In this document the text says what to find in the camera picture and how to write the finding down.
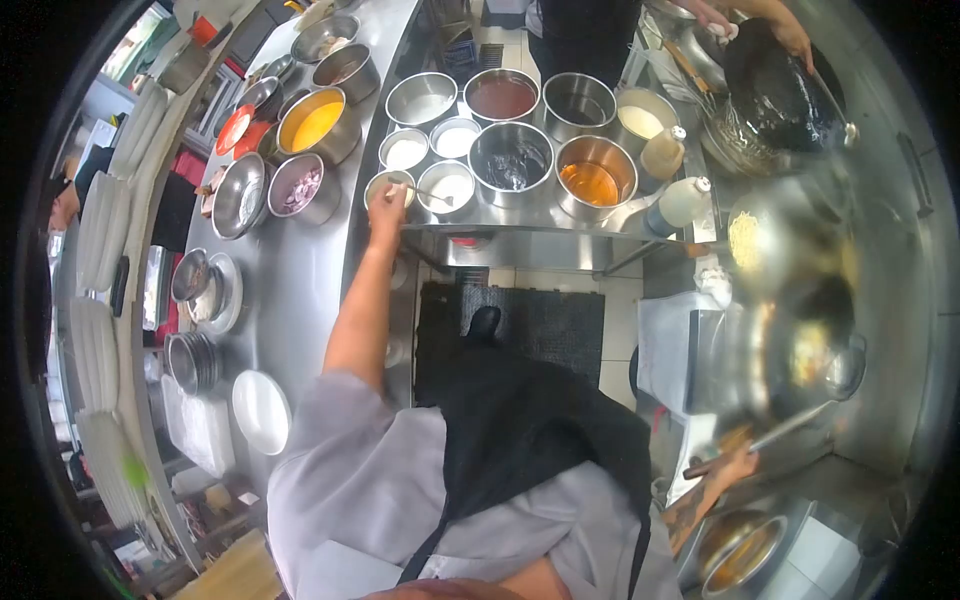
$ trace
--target yellow egg mixture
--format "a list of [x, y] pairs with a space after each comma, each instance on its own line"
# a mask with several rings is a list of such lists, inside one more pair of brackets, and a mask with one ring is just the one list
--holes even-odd
[[306, 115], [294, 133], [294, 152], [302, 152], [317, 143], [317, 140], [330, 131], [343, 111], [344, 103], [331, 102]]

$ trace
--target red plate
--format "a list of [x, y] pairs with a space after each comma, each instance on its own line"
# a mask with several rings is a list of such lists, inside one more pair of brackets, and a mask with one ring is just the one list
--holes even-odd
[[227, 119], [224, 128], [220, 130], [220, 135], [217, 136], [217, 143], [213, 147], [213, 151], [217, 153], [217, 156], [225, 155], [231, 148], [236, 146], [252, 121], [253, 105], [244, 105], [238, 108], [230, 118]]
[[233, 147], [233, 159], [236, 160], [247, 152], [255, 151], [260, 140], [263, 139], [263, 134], [266, 133], [270, 127], [271, 124], [266, 121], [253, 121], [250, 123], [243, 137], [241, 137], [240, 141]]

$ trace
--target black shoe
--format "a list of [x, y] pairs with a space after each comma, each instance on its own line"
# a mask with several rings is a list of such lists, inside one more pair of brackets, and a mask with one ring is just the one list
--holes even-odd
[[496, 326], [500, 324], [500, 309], [496, 306], [481, 306], [470, 319], [467, 337], [477, 342], [493, 343]]

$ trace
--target condiment bottle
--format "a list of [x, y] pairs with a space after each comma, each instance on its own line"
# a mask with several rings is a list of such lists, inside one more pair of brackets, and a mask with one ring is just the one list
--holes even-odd
[[680, 126], [654, 135], [640, 153], [636, 187], [644, 194], [653, 194], [664, 181], [673, 179], [684, 162], [686, 130]]
[[688, 177], [674, 181], [647, 210], [647, 226], [656, 234], [669, 237], [706, 212], [710, 206], [710, 181]]

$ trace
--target red sauce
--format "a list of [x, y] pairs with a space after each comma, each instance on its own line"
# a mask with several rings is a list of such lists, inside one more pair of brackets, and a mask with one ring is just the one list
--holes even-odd
[[537, 92], [516, 79], [494, 79], [480, 83], [467, 98], [470, 107], [490, 119], [513, 119], [537, 101]]

